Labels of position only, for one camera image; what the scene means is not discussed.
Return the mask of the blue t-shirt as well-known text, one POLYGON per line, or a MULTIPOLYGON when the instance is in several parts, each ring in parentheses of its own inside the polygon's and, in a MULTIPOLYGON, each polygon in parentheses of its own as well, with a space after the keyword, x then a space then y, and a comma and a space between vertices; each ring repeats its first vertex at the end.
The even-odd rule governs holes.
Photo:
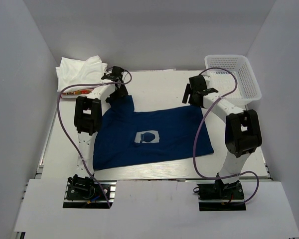
POLYGON ((173 161, 213 154, 202 110, 184 106, 136 112, 132 96, 120 98, 102 118, 94 144, 93 168, 173 161))

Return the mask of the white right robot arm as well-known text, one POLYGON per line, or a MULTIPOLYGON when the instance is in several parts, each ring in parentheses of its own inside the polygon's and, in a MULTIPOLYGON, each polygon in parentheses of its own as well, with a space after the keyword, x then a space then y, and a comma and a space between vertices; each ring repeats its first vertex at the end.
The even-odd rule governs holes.
POLYGON ((255 110, 244 110, 221 97, 214 88, 207 88, 202 75, 189 78, 182 102, 213 112, 225 123, 225 145, 227 155, 221 170, 216 175, 216 195, 222 199, 233 193, 242 168, 255 150, 262 144, 258 114, 255 110))

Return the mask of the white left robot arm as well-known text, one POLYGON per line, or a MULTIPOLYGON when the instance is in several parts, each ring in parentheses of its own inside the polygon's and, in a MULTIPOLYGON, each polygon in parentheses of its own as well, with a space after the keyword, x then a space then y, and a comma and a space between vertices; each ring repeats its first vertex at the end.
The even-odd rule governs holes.
POLYGON ((124 83, 125 72, 127 70, 114 66, 110 73, 101 78, 99 86, 88 95, 76 99, 74 125, 78 135, 79 156, 75 174, 79 177, 90 177, 94 173, 94 143, 102 126, 102 104, 128 95, 124 83))

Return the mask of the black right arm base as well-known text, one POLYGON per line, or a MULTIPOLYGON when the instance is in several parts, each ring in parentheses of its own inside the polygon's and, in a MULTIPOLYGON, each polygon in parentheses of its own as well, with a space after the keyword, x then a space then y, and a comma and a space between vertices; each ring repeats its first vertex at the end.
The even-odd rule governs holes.
POLYGON ((193 189, 201 212, 245 211, 246 203, 240 181, 225 185, 221 180, 198 184, 193 189))

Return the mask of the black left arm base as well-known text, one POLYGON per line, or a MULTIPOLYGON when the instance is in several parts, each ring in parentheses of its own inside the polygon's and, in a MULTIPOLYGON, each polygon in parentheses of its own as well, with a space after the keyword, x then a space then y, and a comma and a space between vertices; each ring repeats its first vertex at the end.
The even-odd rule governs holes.
POLYGON ((77 175, 67 179, 64 209, 109 209, 114 202, 116 182, 97 184, 89 177, 77 175))

